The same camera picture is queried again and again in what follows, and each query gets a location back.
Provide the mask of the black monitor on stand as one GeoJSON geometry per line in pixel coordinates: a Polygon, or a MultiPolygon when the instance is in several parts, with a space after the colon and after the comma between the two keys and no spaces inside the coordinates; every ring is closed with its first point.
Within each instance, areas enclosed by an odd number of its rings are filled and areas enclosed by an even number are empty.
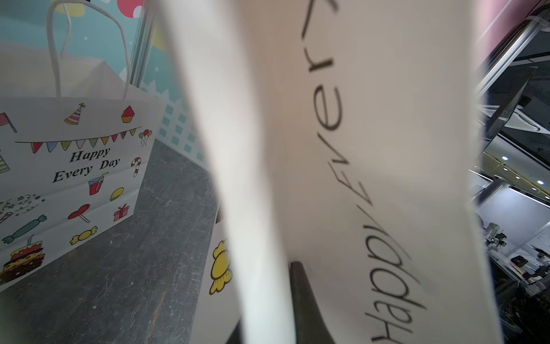
{"type": "Polygon", "coordinates": [[[531,80],[533,74],[537,71],[538,67],[530,67],[527,73],[520,79],[513,91],[506,97],[506,100],[501,104],[496,112],[486,121],[484,142],[486,146],[498,136],[501,129],[508,123],[509,119],[513,115],[521,96],[524,93],[526,86],[531,80]]]}

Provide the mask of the back left white gift bag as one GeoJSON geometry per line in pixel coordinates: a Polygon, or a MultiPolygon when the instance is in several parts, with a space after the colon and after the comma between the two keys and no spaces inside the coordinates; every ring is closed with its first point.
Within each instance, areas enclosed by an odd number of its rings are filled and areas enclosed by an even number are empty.
{"type": "Polygon", "coordinates": [[[164,103],[105,61],[1,45],[1,289],[131,217],[164,103]]]}

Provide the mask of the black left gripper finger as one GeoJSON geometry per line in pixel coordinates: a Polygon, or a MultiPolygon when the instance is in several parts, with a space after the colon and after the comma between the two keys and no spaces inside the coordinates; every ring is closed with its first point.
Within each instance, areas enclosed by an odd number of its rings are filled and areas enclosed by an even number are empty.
{"type": "Polygon", "coordinates": [[[293,261],[283,281],[248,295],[227,343],[333,343],[304,265],[293,261]]]}

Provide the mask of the white paper gift bag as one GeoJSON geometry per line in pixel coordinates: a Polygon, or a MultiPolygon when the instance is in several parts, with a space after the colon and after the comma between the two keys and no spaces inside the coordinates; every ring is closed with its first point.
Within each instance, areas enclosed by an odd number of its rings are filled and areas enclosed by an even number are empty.
{"type": "Polygon", "coordinates": [[[192,338],[304,265],[333,343],[502,343],[471,195],[475,1],[158,1],[233,279],[192,338]]]}

